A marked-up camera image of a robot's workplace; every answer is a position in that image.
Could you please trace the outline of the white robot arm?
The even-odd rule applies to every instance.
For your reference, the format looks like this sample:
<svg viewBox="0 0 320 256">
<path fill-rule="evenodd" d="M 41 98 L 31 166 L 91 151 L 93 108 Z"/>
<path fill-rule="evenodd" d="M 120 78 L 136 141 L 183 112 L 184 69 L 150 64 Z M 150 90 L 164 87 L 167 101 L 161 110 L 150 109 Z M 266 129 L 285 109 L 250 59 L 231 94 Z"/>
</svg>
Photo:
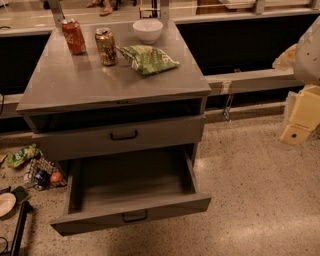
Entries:
<svg viewBox="0 0 320 256">
<path fill-rule="evenodd" d="M 280 141 L 287 145 L 304 142 L 320 124 L 320 17 L 299 41 L 285 50 L 272 64 L 277 70 L 291 69 L 304 84 L 298 93 L 286 99 L 286 118 Z"/>
</svg>

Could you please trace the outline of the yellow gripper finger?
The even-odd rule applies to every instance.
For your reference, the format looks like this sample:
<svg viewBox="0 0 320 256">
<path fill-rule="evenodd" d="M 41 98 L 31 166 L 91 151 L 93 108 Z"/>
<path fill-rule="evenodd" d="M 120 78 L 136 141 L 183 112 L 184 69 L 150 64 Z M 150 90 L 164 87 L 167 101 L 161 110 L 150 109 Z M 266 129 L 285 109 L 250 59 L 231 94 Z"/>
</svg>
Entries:
<svg viewBox="0 0 320 256">
<path fill-rule="evenodd" d="M 280 141 L 287 145 L 304 142 L 320 124 L 320 87 L 306 85 L 298 93 L 289 92 L 284 114 Z"/>
<path fill-rule="evenodd" d="M 297 45 L 294 44 L 287 48 L 272 64 L 274 69 L 278 70 L 288 70 L 293 67 L 295 62 L 295 54 L 296 54 Z"/>
</svg>

